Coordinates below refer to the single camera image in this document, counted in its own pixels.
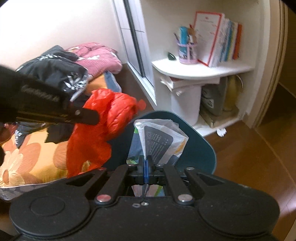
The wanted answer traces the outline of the pink quilted blanket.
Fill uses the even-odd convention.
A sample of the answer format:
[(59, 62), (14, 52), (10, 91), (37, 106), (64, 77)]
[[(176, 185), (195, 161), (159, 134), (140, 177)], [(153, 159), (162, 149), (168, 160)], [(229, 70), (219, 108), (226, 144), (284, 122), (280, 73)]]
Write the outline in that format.
[(78, 56), (76, 63), (86, 68), (93, 78), (107, 71), (118, 74), (122, 70), (117, 51), (108, 46), (91, 42), (68, 48), (66, 51), (76, 54)]

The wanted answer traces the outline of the red plastic bag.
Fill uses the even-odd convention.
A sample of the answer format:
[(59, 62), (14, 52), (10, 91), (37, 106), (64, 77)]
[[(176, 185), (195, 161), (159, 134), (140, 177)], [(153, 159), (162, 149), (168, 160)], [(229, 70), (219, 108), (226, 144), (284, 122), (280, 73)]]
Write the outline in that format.
[(110, 89), (98, 89), (92, 92), (84, 107), (99, 114), (99, 123), (91, 126), (77, 123), (67, 145), (67, 177), (74, 177), (83, 171), (83, 165), (89, 162), (88, 170), (102, 167), (111, 158), (111, 144), (127, 124), (139, 112), (146, 108), (144, 100), (137, 100), (128, 94)]

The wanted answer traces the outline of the yellow thermos jug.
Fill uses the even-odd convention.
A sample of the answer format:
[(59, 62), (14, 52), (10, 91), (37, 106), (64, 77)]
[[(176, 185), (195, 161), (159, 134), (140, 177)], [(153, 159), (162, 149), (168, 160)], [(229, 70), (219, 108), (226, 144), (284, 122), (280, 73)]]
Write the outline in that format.
[(232, 111), (236, 106), (236, 101), (240, 92), (243, 91), (242, 78), (236, 74), (227, 77), (227, 88), (224, 101), (224, 111)]

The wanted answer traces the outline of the white corner shelf unit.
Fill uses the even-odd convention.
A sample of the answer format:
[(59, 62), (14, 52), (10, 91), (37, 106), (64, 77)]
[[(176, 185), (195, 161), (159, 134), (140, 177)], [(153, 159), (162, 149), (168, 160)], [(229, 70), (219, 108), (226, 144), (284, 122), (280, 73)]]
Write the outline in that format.
[[(221, 121), (214, 128), (200, 118), (194, 128), (200, 135), (208, 136), (216, 129), (228, 127), (250, 113), (267, 58), (271, 10), (269, 1), (141, 1), (140, 6), (152, 62), (157, 109), (172, 109), (171, 92), (164, 84), (166, 76), (196, 85), (238, 75), (243, 81), (243, 91), (237, 101), (238, 114)], [(167, 58), (168, 53), (177, 54), (175, 34), (181, 26), (194, 22), (197, 11), (223, 13), (229, 20), (242, 25), (237, 60), (209, 68), (202, 64), (181, 64)]]

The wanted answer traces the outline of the grey bag under shelf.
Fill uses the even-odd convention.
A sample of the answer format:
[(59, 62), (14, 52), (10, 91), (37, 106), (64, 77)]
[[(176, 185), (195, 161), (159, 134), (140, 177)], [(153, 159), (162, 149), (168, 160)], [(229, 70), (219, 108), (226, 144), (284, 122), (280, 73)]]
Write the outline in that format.
[(202, 87), (201, 103), (213, 115), (223, 112), (228, 77), (220, 78), (219, 84), (207, 84)]

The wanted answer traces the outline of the stack of white papers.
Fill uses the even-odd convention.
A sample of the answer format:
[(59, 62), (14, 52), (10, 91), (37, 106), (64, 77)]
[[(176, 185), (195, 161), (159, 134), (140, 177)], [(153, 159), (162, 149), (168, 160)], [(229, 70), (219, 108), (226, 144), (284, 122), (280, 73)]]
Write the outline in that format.
[(220, 83), (220, 77), (214, 77), (210, 79), (201, 79), (201, 80), (185, 80), (185, 79), (174, 78), (174, 77), (161, 74), (159, 75), (159, 78), (160, 78), (160, 83), (165, 85), (170, 91), (174, 91), (174, 90), (191, 86), (191, 85), (204, 86), (207, 84)]

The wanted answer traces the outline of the pink pen holder cup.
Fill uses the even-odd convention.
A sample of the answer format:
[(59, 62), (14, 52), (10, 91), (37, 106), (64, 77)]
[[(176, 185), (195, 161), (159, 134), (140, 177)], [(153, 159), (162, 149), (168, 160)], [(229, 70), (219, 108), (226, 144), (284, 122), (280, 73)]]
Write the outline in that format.
[(182, 64), (197, 64), (197, 44), (178, 43), (179, 61)]

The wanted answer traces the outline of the crumpled white tissue floor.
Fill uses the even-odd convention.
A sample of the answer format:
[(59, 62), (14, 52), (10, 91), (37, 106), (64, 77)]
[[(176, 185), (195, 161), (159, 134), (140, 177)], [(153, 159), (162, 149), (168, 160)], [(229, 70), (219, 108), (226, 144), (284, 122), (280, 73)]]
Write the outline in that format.
[(227, 130), (225, 128), (219, 128), (216, 130), (216, 133), (219, 137), (224, 137), (227, 133)]

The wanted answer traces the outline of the white sliding wardrobe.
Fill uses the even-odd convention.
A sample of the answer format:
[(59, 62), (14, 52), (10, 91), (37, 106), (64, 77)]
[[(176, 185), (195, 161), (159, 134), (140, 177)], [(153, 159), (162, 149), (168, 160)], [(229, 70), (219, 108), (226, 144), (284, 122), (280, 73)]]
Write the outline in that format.
[(156, 106), (154, 76), (140, 1), (113, 1), (125, 46), (127, 64), (153, 107)]

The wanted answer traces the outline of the black floral duvet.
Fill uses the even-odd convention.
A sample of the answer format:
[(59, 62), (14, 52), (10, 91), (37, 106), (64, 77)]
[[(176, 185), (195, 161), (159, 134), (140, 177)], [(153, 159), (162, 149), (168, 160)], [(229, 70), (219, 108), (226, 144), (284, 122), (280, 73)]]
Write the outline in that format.
[(79, 57), (55, 45), (32, 60), (23, 63), (16, 72), (30, 75), (71, 96), (74, 101), (88, 84), (88, 70), (76, 63)]

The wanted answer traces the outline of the red bordered white book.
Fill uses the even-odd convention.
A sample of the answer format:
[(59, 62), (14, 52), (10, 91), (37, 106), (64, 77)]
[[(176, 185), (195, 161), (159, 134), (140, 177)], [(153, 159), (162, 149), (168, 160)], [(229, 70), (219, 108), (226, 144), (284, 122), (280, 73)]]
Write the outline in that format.
[(197, 60), (207, 67), (216, 65), (224, 22), (223, 13), (196, 11), (194, 30), (197, 38)]

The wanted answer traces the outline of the row of colourful books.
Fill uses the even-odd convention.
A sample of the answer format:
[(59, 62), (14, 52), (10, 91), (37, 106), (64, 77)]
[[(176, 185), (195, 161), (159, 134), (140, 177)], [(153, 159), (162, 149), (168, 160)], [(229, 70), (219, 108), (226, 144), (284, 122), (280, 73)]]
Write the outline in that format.
[(218, 62), (229, 62), (239, 58), (242, 25), (229, 19), (224, 20), (223, 38)]

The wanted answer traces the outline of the dark teal trash bin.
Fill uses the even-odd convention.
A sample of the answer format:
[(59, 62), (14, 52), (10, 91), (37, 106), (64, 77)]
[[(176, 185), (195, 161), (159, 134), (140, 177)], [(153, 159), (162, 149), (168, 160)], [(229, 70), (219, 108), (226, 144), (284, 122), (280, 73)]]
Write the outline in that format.
[(115, 170), (118, 166), (126, 164), (132, 137), (134, 133), (133, 123), (137, 119), (168, 119), (179, 125), (179, 128), (189, 137), (183, 153), (175, 164), (178, 171), (184, 171), (187, 167), (194, 167), (204, 173), (213, 174), (217, 161), (216, 154), (212, 146), (197, 132), (186, 123), (182, 118), (168, 111), (152, 111), (137, 116), (128, 123), (117, 138), (109, 141), (111, 145), (111, 158), (103, 165), (109, 171)]

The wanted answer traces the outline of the white printed paper wrapper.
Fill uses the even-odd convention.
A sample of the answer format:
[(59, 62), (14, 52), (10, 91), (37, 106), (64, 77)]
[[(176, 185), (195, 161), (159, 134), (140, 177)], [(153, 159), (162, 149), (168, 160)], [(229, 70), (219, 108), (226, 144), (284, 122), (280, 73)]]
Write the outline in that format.
[(136, 164), (140, 156), (151, 157), (154, 164), (175, 165), (189, 137), (172, 120), (140, 119), (134, 123), (128, 164)]

